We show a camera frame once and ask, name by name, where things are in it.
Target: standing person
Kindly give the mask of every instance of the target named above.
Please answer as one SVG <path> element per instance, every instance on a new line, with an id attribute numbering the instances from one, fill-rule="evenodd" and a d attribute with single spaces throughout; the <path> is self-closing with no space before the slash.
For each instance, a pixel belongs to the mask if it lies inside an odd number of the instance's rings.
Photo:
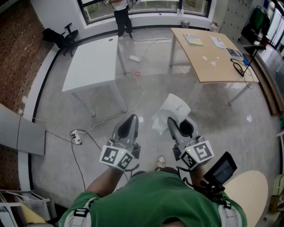
<path id="1" fill-rule="evenodd" d="M 126 32 L 132 38 L 132 23 L 128 16 L 128 3 L 127 0 L 106 0 L 106 5 L 111 5 L 114 9 L 114 17 L 118 27 L 118 39 L 123 39 L 124 26 Z"/>
<path id="2" fill-rule="evenodd" d="M 204 180 L 203 166 L 189 173 L 196 190 L 182 182 L 176 169 L 165 167 L 161 156 L 155 172 L 138 171 L 114 192 L 123 172 L 108 168 L 76 198 L 59 226 L 247 227 L 244 211 L 226 193 L 222 192 L 223 198 L 232 209 L 220 215 L 222 206 L 197 191 Z"/>

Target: power strip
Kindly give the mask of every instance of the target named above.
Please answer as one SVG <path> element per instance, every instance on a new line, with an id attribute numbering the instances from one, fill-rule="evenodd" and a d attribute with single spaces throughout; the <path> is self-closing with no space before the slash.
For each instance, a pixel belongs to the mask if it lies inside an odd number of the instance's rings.
<path id="1" fill-rule="evenodd" d="M 140 61 L 141 61 L 141 58 L 138 58 L 138 57 L 133 56 L 133 55 L 131 55 L 131 56 L 129 57 L 129 59 L 131 59 L 131 60 L 133 60 L 133 61 L 136 61 L 136 62 L 140 62 Z"/>
<path id="2" fill-rule="evenodd" d="M 75 143 L 76 143 L 77 145 L 82 144 L 82 141 L 81 141 L 81 139 L 80 139 L 80 136 L 79 136 L 79 133 L 78 133 L 77 130 L 74 130 L 74 131 L 71 133 L 71 136 L 72 136 L 72 137 L 75 136 L 74 141 L 75 141 Z"/>

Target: white wall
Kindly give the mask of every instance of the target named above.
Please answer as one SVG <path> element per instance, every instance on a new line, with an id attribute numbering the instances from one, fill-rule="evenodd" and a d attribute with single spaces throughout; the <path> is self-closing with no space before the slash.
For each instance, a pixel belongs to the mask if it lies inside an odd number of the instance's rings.
<path id="1" fill-rule="evenodd" d="M 225 14 L 227 12 L 228 0 L 217 0 L 215 7 L 213 22 L 217 23 L 220 27 L 222 26 Z"/>
<path id="2" fill-rule="evenodd" d="M 79 15 L 72 7 L 72 0 L 30 0 L 31 4 L 45 28 L 50 28 L 57 33 L 67 31 L 66 25 L 72 23 L 71 30 L 83 29 Z"/>
<path id="3" fill-rule="evenodd" d="M 62 33 L 64 27 L 72 23 L 72 30 L 78 29 L 78 39 L 117 29 L 114 18 L 86 25 L 77 0 L 30 0 L 45 28 Z M 209 28 L 213 19 L 217 0 L 212 0 L 208 18 L 195 15 L 177 16 L 174 13 L 142 13 L 132 16 L 133 27 L 148 25 L 180 25 L 188 20 L 191 26 Z"/>

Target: brick wall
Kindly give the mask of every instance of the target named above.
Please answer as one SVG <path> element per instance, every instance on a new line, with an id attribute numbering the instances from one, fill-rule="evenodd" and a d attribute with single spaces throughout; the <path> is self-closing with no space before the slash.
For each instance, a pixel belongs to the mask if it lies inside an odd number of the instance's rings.
<path id="1" fill-rule="evenodd" d="M 24 109 L 32 82 L 51 49 L 31 3 L 20 0 L 0 14 L 0 103 Z M 0 147 L 0 189 L 20 189 L 17 151 Z"/>

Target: sneaker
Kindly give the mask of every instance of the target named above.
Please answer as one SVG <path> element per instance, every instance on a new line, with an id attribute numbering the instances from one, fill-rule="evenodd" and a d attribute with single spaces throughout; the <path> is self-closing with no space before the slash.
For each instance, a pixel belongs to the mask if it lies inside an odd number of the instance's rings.
<path id="1" fill-rule="evenodd" d="M 155 171 L 157 171 L 157 169 L 162 169 L 165 167 L 165 157 L 164 156 L 160 156 L 156 162 L 156 168 Z"/>

